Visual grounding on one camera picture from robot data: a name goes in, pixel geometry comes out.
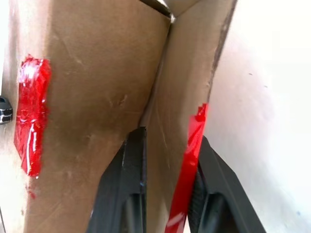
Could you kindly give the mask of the red tape patch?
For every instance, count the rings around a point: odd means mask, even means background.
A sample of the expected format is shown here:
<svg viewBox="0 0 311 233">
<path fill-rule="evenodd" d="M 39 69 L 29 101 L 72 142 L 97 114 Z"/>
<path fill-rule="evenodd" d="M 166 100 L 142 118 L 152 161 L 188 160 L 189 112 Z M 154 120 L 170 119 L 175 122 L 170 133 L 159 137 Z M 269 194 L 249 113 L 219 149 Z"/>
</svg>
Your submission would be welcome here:
<svg viewBox="0 0 311 233">
<path fill-rule="evenodd" d="M 43 135 L 47 125 L 47 91 L 52 76 L 50 62 L 27 55 L 18 74 L 18 103 L 14 145 L 21 168 L 30 177 L 41 171 Z"/>
</svg>

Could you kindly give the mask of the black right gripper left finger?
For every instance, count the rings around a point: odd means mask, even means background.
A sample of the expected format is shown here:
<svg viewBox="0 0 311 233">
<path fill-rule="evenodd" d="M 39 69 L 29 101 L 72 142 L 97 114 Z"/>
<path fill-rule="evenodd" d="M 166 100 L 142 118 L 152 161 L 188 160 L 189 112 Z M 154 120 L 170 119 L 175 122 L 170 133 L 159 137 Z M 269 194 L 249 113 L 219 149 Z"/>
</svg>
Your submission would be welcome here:
<svg viewBox="0 0 311 233">
<path fill-rule="evenodd" d="M 146 137 L 131 131 L 102 174 L 86 233 L 147 233 Z"/>
</svg>

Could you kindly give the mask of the red tape strip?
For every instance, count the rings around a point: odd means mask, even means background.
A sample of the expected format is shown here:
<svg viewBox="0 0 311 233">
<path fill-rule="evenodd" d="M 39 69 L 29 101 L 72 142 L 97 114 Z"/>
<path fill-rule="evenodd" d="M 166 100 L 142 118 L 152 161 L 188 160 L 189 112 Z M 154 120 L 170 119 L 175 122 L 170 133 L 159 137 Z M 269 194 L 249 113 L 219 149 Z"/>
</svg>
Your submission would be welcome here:
<svg viewBox="0 0 311 233">
<path fill-rule="evenodd" d="M 181 171 L 174 190 L 169 219 L 164 233 L 183 233 L 193 184 L 199 161 L 206 124 L 208 104 L 198 107 L 198 112 L 190 117 L 187 146 L 183 155 Z"/>
</svg>

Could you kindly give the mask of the brown cardboard box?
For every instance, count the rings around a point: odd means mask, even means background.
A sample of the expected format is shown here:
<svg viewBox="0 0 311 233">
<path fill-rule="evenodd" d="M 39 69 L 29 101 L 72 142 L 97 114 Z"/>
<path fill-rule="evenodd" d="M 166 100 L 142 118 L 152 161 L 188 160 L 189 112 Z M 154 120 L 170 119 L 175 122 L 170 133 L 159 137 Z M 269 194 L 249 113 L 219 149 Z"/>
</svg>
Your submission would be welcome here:
<svg viewBox="0 0 311 233">
<path fill-rule="evenodd" d="M 0 0 L 2 94 L 16 111 L 28 55 L 52 70 L 41 170 L 22 168 L 17 113 L 0 126 L 6 233 L 85 233 L 102 174 L 147 128 L 147 233 L 164 233 L 191 116 L 209 99 L 237 0 Z"/>
</svg>

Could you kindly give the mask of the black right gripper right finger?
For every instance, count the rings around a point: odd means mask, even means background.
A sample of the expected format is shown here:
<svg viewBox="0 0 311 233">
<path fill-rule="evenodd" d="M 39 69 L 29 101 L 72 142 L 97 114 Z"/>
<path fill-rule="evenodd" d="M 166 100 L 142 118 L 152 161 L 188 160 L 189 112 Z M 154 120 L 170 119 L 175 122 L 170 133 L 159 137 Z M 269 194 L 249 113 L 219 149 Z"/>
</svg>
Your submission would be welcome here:
<svg viewBox="0 0 311 233">
<path fill-rule="evenodd" d="M 202 138 L 188 208 L 190 233 L 266 233 L 238 177 Z"/>
</svg>

